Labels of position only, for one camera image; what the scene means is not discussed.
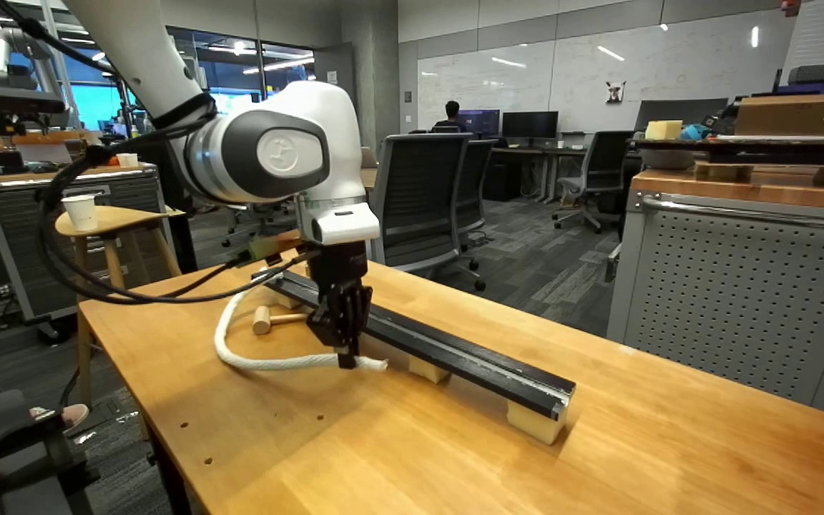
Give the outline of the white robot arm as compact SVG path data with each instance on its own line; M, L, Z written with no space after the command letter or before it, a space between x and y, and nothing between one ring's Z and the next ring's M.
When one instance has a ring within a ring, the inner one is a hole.
M307 318L323 354L242 357L227 344L242 294L215 325L215 354L242 372L291 372L311 367L374 368L387 362L358 350L373 289L365 242L380 219L361 181L361 128L351 96L333 83L295 79L268 99L218 111L215 96L178 53L159 0L64 0L95 36L115 71L165 135L182 184L215 202L298 201L300 251L317 287Z

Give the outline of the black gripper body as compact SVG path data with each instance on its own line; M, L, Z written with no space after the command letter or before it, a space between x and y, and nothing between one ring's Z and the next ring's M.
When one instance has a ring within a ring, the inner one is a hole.
M358 284L363 284L363 274L365 274L363 242L321 245L308 258L308 277L317 287L317 305L308 318L308 325L325 345L340 345L334 314L337 292L351 284L358 294Z

